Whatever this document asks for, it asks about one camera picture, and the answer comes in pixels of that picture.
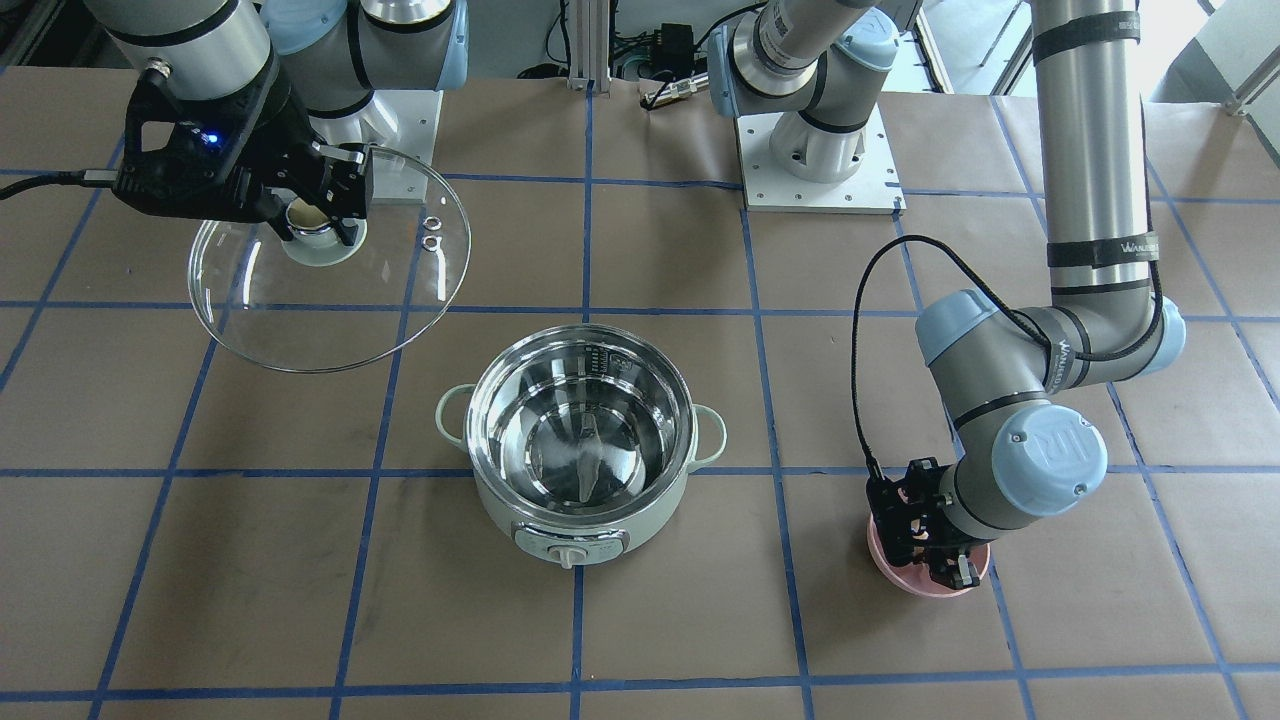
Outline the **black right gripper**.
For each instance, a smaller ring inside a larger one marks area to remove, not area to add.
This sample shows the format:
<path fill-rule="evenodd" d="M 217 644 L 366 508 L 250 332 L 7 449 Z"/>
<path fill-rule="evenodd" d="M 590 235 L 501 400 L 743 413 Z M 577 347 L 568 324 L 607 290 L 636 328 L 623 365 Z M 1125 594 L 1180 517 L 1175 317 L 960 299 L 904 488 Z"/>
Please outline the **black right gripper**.
<path fill-rule="evenodd" d="M 211 100 L 183 100 L 177 78 L 140 76 L 125 110 L 125 146 L 111 191 L 155 217 L 268 222 L 294 240 L 288 190 L 333 219 L 346 247 L 361 242 L 372 199 L 371 151 L 326 146 L 282 72 L 261 72 L 243 88 Z"/>

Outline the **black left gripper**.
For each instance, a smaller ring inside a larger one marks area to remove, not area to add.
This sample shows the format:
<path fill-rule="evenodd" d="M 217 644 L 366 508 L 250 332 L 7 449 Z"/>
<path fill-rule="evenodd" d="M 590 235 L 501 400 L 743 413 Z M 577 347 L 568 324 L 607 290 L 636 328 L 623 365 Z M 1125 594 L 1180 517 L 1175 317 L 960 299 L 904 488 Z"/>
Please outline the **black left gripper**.
<path fill-rule="evenodd" d="M 940 487 L 946 469 L 934 457 L 920 457 L 908 464 L 900 480 L 872 474 L 867 497 L 873 534 L 891 568 L 922 564 L 945 571 L 951 591 L 969 591 L 980 584 L 980 568 L 969 555 L 969 536 L 945 515 Z"/>

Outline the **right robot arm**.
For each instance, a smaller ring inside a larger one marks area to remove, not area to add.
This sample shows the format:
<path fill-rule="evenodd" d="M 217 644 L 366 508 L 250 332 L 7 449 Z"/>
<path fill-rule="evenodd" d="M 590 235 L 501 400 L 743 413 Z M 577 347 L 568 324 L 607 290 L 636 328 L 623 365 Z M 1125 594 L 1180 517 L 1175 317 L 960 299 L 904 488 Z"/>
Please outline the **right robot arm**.
<path fill-rule="evenodd" d="M 284 192 L 343 249 L 372 201 L 369 115 L 385 90 L 461 87 L 465 1 L 91 1 L 140 77 L 125 110 L 116 199 L 151 217 L 301 232 Z M 316 120 L 364 122 L 333 138 Z"/>

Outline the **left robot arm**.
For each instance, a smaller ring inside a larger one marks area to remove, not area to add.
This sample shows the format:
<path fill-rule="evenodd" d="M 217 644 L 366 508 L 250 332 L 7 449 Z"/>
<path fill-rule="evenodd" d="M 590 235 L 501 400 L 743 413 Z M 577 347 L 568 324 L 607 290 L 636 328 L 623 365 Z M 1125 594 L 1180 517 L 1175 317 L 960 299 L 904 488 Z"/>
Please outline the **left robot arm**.
<path fill-rule="evenodd" d="M 707 35 L 710 99 L 726 117 L 776 114 L 765 165 L 804 190 L 860 174 L 870 115 L 896 56 L 873 1 L 768 1 Z M 923 361 L 960 459 L 869 471 L 867 542 L 897 588 L 950 598 L 978 587 L 988 543 L 1075 507 L 1103 482 L 1096 427 L 1057 405 L 1064 389 L 1169 366 L 1187 341 L 1158 278 L 1144 111 L 1130 79 L 1134 1 L 1034 1 L 1051 301 L 1010 307 L 969 266 L 972 286 L 916 319 Z"/>

